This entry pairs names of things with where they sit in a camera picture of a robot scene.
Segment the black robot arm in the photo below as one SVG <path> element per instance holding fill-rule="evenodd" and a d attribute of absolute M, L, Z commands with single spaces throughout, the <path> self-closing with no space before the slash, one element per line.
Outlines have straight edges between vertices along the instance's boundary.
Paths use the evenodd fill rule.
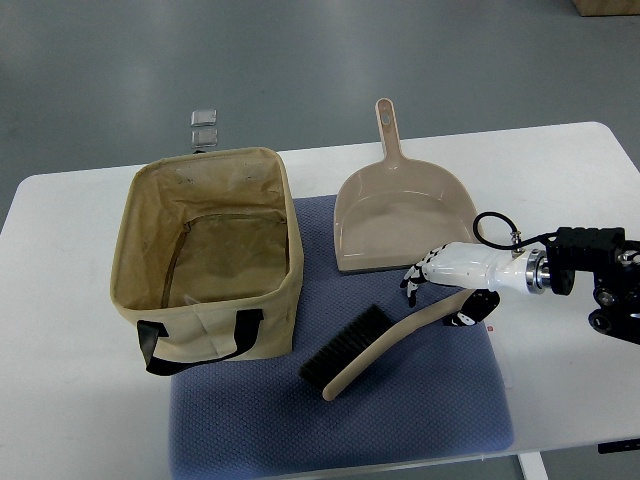
<path fill-rule="evenodd" d="M 487 217 L 504 221 L 511 229 L 511 243 L 500 245 L 480 233 Z M 593 298 L 598 308 L 588 316 L 598 333 L 629 343 L 639 343 L 639 242 L 628 240 L 622 227 L 560 227 L 527 240 L 506 215 L 487 211 L 473 220 L 475 238 L 498 251 L 508 251 L 516 278 L 526 291 L 556 295 L 571 293 L 578 272 L 593 275 Z"/>

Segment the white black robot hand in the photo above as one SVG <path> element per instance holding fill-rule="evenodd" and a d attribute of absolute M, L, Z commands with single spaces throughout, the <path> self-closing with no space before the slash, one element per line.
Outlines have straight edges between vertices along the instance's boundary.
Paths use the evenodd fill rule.
<path fill-rule="evenodd" d="M 453 242 L 430 251 L 410 267 L 401 287 L 409 305 L 416 303 L 416 292 L 425 283 L 460 287 L 451 297 L 409 315 L 393 327 L 411 333 L 439 319 L 447 326 L 473 326 L 497 307 L 499 293 L 505 289 L 519 293 L 538 293 L 534 271 L 537 254 L 532 250 L 513 256 L 481 244 Z"/>

